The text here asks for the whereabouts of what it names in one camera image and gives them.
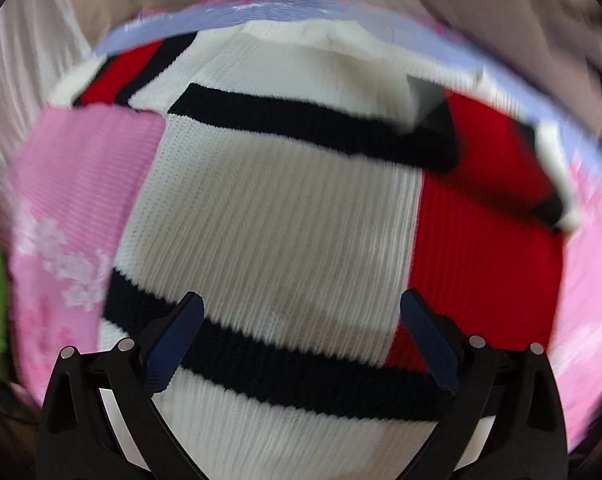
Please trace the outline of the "white striped fabric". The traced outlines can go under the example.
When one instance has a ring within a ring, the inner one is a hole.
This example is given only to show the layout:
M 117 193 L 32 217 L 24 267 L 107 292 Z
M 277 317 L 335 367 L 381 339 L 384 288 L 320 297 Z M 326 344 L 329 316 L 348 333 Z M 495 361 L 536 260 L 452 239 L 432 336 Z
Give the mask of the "white striped fabric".
M 89 52 L 70 0 L 0 6 L 0 198 L 11 159 L 54 85 Z

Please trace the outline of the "pink floral bed sheet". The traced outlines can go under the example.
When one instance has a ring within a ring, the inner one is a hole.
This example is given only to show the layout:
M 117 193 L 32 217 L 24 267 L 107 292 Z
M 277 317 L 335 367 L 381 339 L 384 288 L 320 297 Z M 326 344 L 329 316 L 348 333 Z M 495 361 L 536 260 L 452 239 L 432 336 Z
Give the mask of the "pink floral bed sheet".
M 400 318 L 548 351 L 568 443 L 602 402 L 602 181 L 580 130 L 405 15 L 237 0 L 123 32 L 12 165 L 19 361 L 101 350 L 186 292 L 205 318 L 156 403 L 211 476 L 401 468 L 450 395 Z

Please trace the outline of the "white red black knit sweater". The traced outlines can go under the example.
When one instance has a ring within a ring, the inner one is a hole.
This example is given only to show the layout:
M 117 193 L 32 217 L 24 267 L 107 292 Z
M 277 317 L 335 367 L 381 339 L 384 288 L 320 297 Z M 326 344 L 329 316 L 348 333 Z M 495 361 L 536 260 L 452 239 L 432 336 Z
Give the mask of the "white red black knit sweater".
M 44 109 L 60 352 L 45 479 L 563 479 L 546 348 L 573 183 L 482 74 L 357 24 L 190 32 Z

